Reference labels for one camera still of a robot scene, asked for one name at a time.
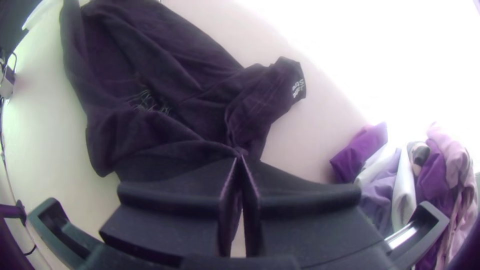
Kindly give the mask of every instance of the pile of clothes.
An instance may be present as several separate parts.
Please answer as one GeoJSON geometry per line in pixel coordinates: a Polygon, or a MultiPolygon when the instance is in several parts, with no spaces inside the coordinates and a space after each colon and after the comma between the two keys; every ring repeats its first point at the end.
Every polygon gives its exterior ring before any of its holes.
{"type": "Polygon", "coordinates": [[[426,141],[395,147],[385,123],[366,126],[330,163],[338,183],[361,187],[360,206],[384,236],[404,227],[423,201],[449,217],[448,228],[415,266],[441,270],[477,218],[477,186],[467,149],[436,124],[426,135],[426,141]]]}

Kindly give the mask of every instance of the purple fabric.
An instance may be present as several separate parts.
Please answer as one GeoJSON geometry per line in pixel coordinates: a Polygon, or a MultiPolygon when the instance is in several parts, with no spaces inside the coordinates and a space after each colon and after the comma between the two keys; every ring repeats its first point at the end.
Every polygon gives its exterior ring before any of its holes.
{"type": "Polygon", "coordinates": [[[392,195],[401,153],[401,149],[396,149],[385,169],[361,191],[360,207],[384,237],[393,233],[392,195]]]}
{"type": "MultiPolygon", "coordinates": [[[[447,184],[445,157],[433,140],[427,139],[426,145],[430,147],[431,152],[415,183],[416,202],[419,204],[428,201],[447,217],[450,217],[454,209],[455,193],[447,184]]],[[[442,238],[443,234],[416,264],[416,270],[435,268],[442,238]]]]}
{"type": "Polygon", "coordinates": [[[192,164],[259,159],[270,125],[306,96],[298,62],[243,68],[155,0],[94,0],[81,9],[65,0],[60,30],[100,176],[160,180],[192,164]]]}
{"type": "Polygon", "coordinates": [[[342,151],[330,159],[338,183],[353,183],[365,161],[387,143],[387,124],[362,129],[342,151]]]}

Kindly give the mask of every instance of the pink fabric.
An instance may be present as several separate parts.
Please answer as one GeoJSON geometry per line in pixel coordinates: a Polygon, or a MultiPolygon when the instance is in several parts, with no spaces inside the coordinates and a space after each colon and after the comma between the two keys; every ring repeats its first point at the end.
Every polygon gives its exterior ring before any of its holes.
{"type": "Polygon", "coordinates": [[[436,125],[428,129],[427,135],[435,141],[445,157],[447,184],[458,190],[448,233],[443,235],[437,255],[435,270],[443,270],[457,254],[477,219],[477,185],[472,160],[462,144],[436,125]]]}

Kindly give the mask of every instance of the wire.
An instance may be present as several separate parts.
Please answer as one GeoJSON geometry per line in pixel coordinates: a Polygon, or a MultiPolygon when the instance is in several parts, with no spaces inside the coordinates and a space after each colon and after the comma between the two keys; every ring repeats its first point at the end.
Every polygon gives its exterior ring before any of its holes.
{"type": "Polygon", "coordinates": [[[33,248],[29,252],[24,253],[23,255],[28,256],[28,255],[32,254],[36,249],[37,249],[37,245],[34,245],[33,248]]]}
{"type": "Polygon", "coordinates": [[[17,70],[17,62],[18,62],[19,58],[17,57],[17,54],[14,53],[14,52],[12,52],[11,55],[13,55],[15,57],[15,64],[13,65],[13,73],[15,74],[15,70],[17,70]]]}
{"type": "MultiPolygon", "coordinates": [[[[15,66],[17,66],[16,57],[17,57],[17,55],[15,55],[15,66]]],[[[5,98],[1,97],[0,98],[0,150],[1,150],[0,155],[1,155],[1,159],[3,161],[6,181],[8,182],[8,187],[10,188],[11,197],[12,197],[13,201],[16,202],[17,199],[15,198],[14,190],[12,189],[12,183],[10,182],[9,171],[7,169],[7,161],[5,159],[4,129],[3,129],[3,127],[4,127],[4,105],[5,105],[5,98]]],[[[30,238],[30,240],[34,244],[33,249],[30,252],[24,254],[25,256],[28,256],[35,251],[35,249],[37,248],[37,244],[35,243],[34,237],[30,233],[30,230],[27,228],[27,226],[25,226],[25,230],[26,230],[26,233],[28,234],[28,237],[30,238]]],[[[52,270],[53,269],[52,266],[50,265],[49,261],[47,260],[47,258],[45,258],[45,256],[42,254],[42,252],[40,250],[38,251],[38,254],[40,255],[43,262],[50,268],[50,270],[52,270]]]]}

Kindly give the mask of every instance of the purple clothing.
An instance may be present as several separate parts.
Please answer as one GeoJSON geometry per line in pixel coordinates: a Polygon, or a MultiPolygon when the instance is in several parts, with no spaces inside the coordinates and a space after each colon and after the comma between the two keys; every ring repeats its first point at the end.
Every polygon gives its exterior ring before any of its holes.
{"type": "Polygon", "coordinates": [[[401,149],[396,149],[385,169],[361,190],[360,207],[384,237],[390,236],[394,232],[392,194],[401,153],[401,149]]]}
{"type": "MultiPolygon", "coordinates": [[[[417,203],[429,201],[438,210],[450,217],[454,209],[454,191],[447,185],[445,158],[437,144],[426,140],[430,148],[430,155],[421,168],[420,175],[415,183],[415,194],[417,203]]],[[[437,254],[440,250],[443,235],[428,250],[423,258],[416,264],[416,270],[432,270],[437,262],[437,254]]]]}
{"type": "Polygon", "coordinates": [[[387,124],[363,128],[350,143],[330,159],[338,183],[353,183],[367,159],[387,143],[387,124]]]}
{"type": "Polygon", "coordinates": [[[100,176],[151,181],[225,157],[259,159],[270,125],[306,96],[298,62],[243,68],[156,0],[64,0],[60,31],[100,176]]]}
{"type": "Polygon", "coordinates": [[[428,129],[427,135],[445,156],[446,182],[456,195],[450,224],[437,255],[435,269],[441,270],[457,254],[477,219],[477,185],[472,159],[465,147],[436,125],[428,129]]]}

